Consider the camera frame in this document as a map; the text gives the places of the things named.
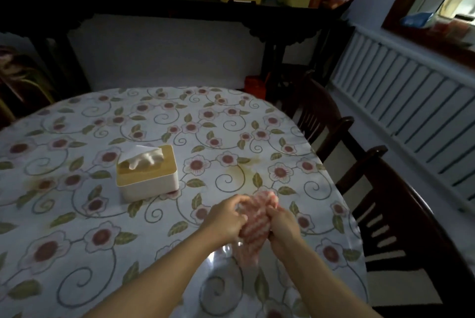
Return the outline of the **person's right hand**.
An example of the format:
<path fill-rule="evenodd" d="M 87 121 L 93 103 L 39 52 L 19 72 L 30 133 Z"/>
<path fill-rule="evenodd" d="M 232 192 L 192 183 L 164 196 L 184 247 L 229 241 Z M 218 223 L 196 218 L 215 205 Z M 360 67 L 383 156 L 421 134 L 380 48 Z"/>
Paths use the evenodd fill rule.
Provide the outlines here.
<path fill-rule="evenodd" d="M 293 213 L 284 209 L 284 237 L 281 242 L 271 242 L 269 240 L 273 253 L 277 257 L 285 256 L 290 250 L 301 245 L 302 241 L 300 227 Z"/>

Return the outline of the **person's left hand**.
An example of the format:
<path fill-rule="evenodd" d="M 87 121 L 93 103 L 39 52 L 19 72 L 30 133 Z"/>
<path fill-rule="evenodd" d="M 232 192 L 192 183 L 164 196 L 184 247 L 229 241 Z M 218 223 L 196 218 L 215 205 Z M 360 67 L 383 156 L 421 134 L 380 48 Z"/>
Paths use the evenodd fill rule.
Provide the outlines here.
<path fill-rule="evenodd" d="M 200 225 L 199 231 L 213 247 L 234 242 L 247 223 L 248 217 L 241 207 L 231 207 L 231 197 L 213 205 Z"/>

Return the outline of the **pink striped cloth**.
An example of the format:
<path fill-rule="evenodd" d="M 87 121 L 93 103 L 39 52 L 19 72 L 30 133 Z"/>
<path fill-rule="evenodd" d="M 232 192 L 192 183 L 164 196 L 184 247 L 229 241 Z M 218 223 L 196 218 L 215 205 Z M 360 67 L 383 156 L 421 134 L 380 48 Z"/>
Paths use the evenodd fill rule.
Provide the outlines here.
<path fill-rule="evenodd" d="M 248 201 L 238 205 L 237 211 L 247 217 L 232 251 L 240 267 L 256 266 L 259 254 L 270 233 L 267 207 L 278 207 L 274 191 L 258 191 Z"/>

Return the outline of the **person's left forearm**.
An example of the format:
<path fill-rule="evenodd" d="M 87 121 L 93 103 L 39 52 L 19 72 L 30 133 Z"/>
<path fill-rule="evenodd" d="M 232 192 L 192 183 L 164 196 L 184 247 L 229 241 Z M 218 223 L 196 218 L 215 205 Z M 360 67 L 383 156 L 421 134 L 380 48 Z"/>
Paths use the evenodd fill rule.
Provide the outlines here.
<path fill-rule="evenodd" d="M 168 318 L 200 265 L 234 241 L 239 231 L 217 226 L 199 229 L 82 318 Z"/>

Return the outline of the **person's right forearm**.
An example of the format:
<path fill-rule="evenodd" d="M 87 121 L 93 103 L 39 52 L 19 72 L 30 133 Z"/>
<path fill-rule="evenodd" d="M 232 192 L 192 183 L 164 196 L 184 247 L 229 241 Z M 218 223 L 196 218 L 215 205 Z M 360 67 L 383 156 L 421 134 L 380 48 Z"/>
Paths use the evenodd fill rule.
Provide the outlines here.
<path fill-rule="evenodd" d="M 360 300 L 300 237 L 270 239 L 311 318 L 383 318 Z"/>

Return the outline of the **floral tablecloth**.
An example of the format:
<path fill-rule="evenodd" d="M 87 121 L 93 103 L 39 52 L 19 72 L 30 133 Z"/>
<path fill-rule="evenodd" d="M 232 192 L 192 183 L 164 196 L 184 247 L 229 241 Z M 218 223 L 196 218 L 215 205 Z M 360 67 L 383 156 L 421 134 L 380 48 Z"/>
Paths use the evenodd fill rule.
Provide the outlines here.
<path fill-rule="evenodd" d="M 308 139 L 214 87 L 112 89 L 0 129 L 0 318 L 80 317 L 234 194 L 273 192 L 368 302 L 359 228 Z"/>

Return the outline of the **white tissue box wooden lid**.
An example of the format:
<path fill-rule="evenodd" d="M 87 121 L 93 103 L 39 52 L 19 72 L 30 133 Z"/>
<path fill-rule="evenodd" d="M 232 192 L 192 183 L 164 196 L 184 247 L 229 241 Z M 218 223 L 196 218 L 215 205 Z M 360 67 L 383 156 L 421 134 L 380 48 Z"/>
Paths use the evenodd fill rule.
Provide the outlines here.
<path fill-rule="evenodd" d="M 162 145 L 159 148 L 164 154 L 160 165 L 131 171 L 116 163 L 116 186 L 124 201 L 133 203 L 180 190 L 173 146 Z"/>

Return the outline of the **white tissue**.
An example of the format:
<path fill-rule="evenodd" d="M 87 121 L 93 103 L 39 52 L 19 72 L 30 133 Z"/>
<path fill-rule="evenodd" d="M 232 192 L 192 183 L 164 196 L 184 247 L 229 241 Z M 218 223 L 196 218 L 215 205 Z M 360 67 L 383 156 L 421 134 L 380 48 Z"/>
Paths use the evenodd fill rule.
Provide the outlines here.
<path fill-rule="evenodd" d="M 161 148 L 135 145 L 120 155 L 117 165 L 133 171 L 160 165 L 163 161 Z"/>

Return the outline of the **red box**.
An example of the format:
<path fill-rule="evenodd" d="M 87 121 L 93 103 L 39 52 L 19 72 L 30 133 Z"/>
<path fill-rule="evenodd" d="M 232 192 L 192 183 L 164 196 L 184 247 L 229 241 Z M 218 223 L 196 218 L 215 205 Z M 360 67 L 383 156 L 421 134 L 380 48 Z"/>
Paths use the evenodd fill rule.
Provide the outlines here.
<path fill-rule="evenodd" d="M 266 97 L 266 81 L 258 75 L 246 76 L 243 92 L 253 95 L 258 99 L 265 100 Z"/>

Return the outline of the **dark wooden chair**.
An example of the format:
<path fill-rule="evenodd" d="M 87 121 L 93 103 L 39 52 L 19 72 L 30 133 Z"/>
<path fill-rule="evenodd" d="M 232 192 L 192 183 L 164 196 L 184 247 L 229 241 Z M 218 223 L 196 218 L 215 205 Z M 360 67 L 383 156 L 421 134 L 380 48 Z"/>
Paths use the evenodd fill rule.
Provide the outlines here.
<path fill-rule="evenodd" d="M 339 108 L 330 93 L 313 79 L 315 71 L 308 70 L 295 77 L 287 87 L 290 95 L 284 99 L 282 111 L 293 118 L 298 109 L 301 115 L 297 126 L 309 144 L 313 144 L 325 129 L 328 133 L 316 151 L 324 163 L 339 143 L 343 143 L 356 158 L 348 172 L 335 184 L 340 194 L 347 193 L 365 174 L 365 172 L 388 152 L 384 145 L 363 151 L 349 133 L 354 117 L 342 117 Z"/>
<path fill-rule="evenodd" d="M 475 275 L 420 195 L 381 157 L 377 146 L 357 155 L 356 163 L 336 183 L 343 195 L 362 177 L 371 189 L 351 208 L 358 223 L 368 272 L 424 270 L 441 303 L 375 306 L 383 318 L 475 318 Z"/>

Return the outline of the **white radiator cover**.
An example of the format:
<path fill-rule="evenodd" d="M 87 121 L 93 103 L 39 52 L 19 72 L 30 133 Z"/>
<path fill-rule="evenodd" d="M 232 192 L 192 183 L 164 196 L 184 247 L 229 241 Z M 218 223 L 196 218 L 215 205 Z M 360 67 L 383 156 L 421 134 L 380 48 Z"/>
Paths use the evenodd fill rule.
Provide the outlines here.
<path fill-rule="evenodd" d="M 330 84 L 475 214 L 475 77 L 356 25 Z"/>

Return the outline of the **dark wooden console table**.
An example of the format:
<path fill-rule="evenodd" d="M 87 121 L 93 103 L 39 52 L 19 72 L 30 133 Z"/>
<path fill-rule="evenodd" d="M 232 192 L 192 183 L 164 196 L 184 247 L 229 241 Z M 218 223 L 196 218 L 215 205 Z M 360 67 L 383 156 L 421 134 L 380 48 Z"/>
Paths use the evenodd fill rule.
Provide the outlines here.
<path fill-rule="evenodd" d="M 293 8 L 264 0 L 222 3 L 220 0 L 0 0 L 0 33 L 28 38 L 52 75 L 62 98 L 91 92 L 91 86 L 67 33 L 95 14 L 240 22 L 265 43 L 261 79 L 280 76 L 285 49 L 327 36 L 354 0 L 336 9 Z"/>

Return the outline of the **blue packet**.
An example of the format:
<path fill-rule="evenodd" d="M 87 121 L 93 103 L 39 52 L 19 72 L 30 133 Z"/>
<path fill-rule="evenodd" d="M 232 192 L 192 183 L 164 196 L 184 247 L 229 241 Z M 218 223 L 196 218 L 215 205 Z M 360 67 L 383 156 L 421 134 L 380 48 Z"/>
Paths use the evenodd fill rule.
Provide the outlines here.
<path fill-rule="evenodd" d="M 428 29 L 434 21 L 434 13 L 432 12 L 418 12 L 411 15 L 406 15 L 400 19 L 400 25 L 415 29 Z"/>

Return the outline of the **wooden window frame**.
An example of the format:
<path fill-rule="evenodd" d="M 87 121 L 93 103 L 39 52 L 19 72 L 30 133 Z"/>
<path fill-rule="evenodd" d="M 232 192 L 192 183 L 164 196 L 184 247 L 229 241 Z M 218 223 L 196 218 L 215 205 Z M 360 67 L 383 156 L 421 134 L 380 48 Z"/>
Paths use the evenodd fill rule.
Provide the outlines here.
<path fill-rule="evenodd" d="M 475 51 L 462 47 L 461 41 L 446 37 L 448 16 L 438 16 L 445 0 L 394 0 L 381 28 L 388 33 L 436 53 L 467 69 L 475 70 Z M 431 14 L 423 27 L 403 25 L 403 19 L 416 14 Z"/>

